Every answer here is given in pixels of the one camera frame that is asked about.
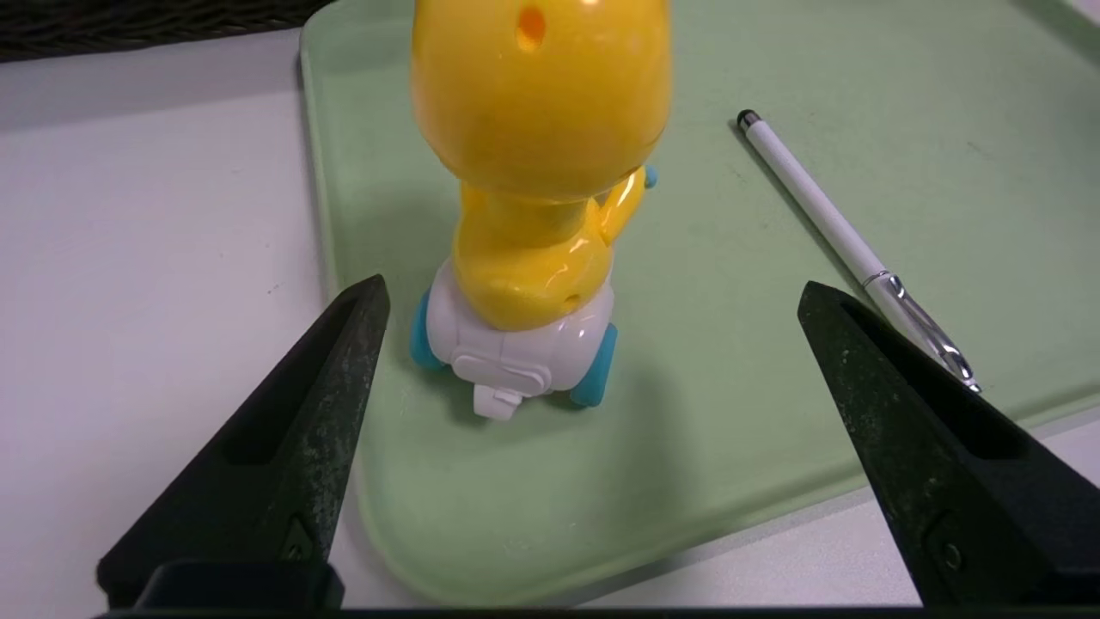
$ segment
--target pen tip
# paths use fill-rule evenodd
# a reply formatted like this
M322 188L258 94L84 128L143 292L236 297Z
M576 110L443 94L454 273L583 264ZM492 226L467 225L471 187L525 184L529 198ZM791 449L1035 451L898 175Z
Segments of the pen tip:
M748 131L749 126L752 126L752 123L758 120L760 120L760 114L750 109L744 109L737 114L737 125L741 128L741 131Z

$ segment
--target yellow toy arm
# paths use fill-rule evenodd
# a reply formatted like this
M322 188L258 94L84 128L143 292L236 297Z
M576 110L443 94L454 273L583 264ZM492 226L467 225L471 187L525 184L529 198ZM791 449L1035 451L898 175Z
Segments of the yellow toy arm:
M639 165L607 194L607 199L601 209L600 234L608 245L615 242L623 228L626 228L627 221L634 217L634 211L641 203L645 187L646 166Z

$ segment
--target wicker basket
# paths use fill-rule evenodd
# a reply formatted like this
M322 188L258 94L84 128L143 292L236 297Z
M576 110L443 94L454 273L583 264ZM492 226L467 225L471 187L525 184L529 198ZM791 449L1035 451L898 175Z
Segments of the wicker basket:
M295 27L331 0L0 0L0 62Z

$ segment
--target toy head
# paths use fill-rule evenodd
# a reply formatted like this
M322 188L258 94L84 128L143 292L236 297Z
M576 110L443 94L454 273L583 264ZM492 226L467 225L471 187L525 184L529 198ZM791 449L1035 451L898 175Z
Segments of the toy head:
M664 0L417 0L417 122L486 190L606 190L660 137L670 73Z

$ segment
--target silver pen clip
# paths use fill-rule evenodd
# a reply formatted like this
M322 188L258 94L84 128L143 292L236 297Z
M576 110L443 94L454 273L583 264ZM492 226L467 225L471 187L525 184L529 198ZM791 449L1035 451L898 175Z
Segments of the silver pen clip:
M923 340L925 346L938 358L939 363L955 375L970 391L981 394L981 387L975 380L974 372L970 369L970 364L967 363L966 357L955 346L952 339L947 338L944 330L924 311L924 308L921 307L916 299L909 294L905 285L901 283L901 277L889 270L884 270L868 281L865 287L872 296L876 296L876 291L884 291L892 296L897 301L897 306L904 312L905 319L908 319L905 323L911 328L910 331L915 332L911 335Z

